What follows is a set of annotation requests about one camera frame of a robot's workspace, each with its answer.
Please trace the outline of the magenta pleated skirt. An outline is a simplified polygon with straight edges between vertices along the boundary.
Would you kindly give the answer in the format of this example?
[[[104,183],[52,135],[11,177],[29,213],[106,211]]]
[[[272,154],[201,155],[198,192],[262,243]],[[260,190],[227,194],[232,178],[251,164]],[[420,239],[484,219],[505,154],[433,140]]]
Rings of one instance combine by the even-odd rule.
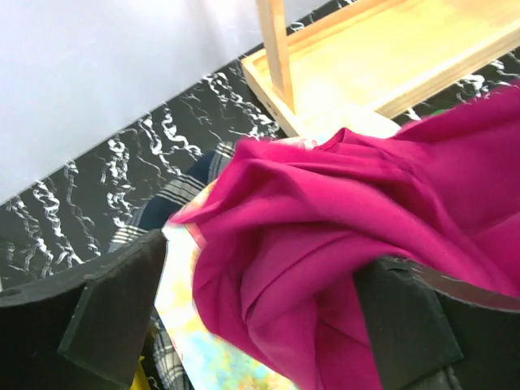
[[[519,88],[379,139],[241,141],[201,208],[206,328],[302,389],[378,389],[353,273],[388,254],[519,294]]]

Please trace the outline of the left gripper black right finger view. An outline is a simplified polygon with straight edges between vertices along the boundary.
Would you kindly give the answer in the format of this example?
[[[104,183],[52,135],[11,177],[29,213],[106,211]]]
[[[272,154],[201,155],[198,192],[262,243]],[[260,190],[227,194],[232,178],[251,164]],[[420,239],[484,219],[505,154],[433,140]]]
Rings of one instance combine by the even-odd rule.
[[[406,258],[353,277],[385,389],[517,389],[519,300]]]

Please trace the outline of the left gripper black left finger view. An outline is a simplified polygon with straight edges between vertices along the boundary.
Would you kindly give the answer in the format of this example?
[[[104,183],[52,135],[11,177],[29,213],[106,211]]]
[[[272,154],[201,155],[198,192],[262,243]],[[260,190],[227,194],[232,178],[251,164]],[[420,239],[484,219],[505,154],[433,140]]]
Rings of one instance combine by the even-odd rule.
[[[166,257],[159,229],[1,292],[3,389],[128,389]]]

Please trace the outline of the floral pastel skirt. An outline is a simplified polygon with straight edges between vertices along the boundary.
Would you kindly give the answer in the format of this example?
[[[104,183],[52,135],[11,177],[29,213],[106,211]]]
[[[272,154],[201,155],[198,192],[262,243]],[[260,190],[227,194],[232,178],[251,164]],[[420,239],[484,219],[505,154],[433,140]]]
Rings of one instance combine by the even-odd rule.
[[[162,324],[154,360],[166,389],[293,389],[268,366],[207,330],[193,300],[193,272],[203,239],[193,224],[176,218],[198,209],[210,186],[197,186],[163,226],[167,255],[155,307]]]

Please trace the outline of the plaid navy skirt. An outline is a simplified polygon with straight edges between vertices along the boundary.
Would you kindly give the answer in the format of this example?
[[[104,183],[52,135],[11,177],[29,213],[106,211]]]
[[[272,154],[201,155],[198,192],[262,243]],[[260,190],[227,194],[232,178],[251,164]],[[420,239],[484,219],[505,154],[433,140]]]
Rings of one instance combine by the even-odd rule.
[[[132,243],[147,232],[161,229],[171,215],[190,203],[210,182],[215,180],[235,154],[236,143],[224,141],[200,157],[187,171],[175,176],[137,210],[113,235],[108,250]],[[192,389],[179,354],[156,311],[151,317],[152,335],[145,346],[147,365],[154,379],[152,389]]]

